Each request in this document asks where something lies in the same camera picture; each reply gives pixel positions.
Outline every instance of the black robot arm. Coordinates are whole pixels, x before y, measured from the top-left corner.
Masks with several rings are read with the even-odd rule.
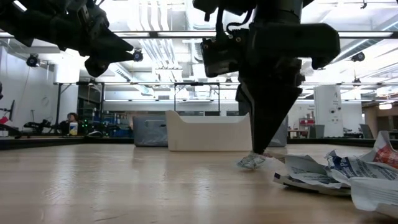
[[[303,0],[194,0],[206,13],[218,7],[217,36],[203,39],[201,49],[207,77],[239,72],[237,99],[249,106],[253,151],[262,154],[302,92],[302,61],[314,69],[328,65],[340,53],[336,30],[327,24],[300,24]],[[222,12],[254,13],[249,29],[225,34]]]
[[[133,60],[133,46],[111,32],[106,13],[94,0],[19,0],[0,3],[0,29],[31,47],[34,39],[89,56],[90,75],[100,76],[110,63]]]

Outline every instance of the chair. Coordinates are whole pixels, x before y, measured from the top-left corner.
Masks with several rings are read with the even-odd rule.
[[[363,138],[364,139],[374,139],[371,128],[369,127],[369,125],[367,124],[359,124],[361,129],[362,129],[362,133],[363,133]]]
[[[308,138],[323,138],[325,135],[325,125],[316,124],[308,129]]]

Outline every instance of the metal pole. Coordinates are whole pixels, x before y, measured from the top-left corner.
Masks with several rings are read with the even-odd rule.
[[[221,88],[220,84],[218,84],[218,116],[221,116],[221,105],[220,105],[220,95],[221,95]]]
[[[176,111],[176,103],[177,103],[177,101],[175,100],[176,91],[177,91],[177,83],[174,83],[174,111]]]
[[[60,119],[60,104],[61,104],[61,94],[62,94],[62,83],[58,84],[58,99],[57,99],[57,115],[55,119],[55,128],[54,128],[54,134],[58,133],[58,125],[59,125],[59,119]]]
[[[104,113],[104,94],[105,94],[105,83],[101,83],[101,104],[99,105],[99,122],[102,123]]]

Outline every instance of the white pillar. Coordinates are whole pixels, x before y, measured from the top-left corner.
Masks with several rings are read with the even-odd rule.
[[[56,83],[76,83],[79,81],[80,66],[72,59],[66,58],[54,68]],[[58,122],[64,121],[68,113],[77,112],[79,86],[64,84],[60,100],[60,115]]]
[[[325,125],[324,137],[343,137],[343,113],[339,86],[314,89],[315,124]]]

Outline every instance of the wooden table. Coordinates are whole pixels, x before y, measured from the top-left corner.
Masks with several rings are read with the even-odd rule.
[[[246,153],[169,152],[131,145],[72,145],[0,151],[0,223],[394,223],[350,198],[272,182],[270,160],[255,172]],[[341,156],[369,149],[289,145],[288,153]]]

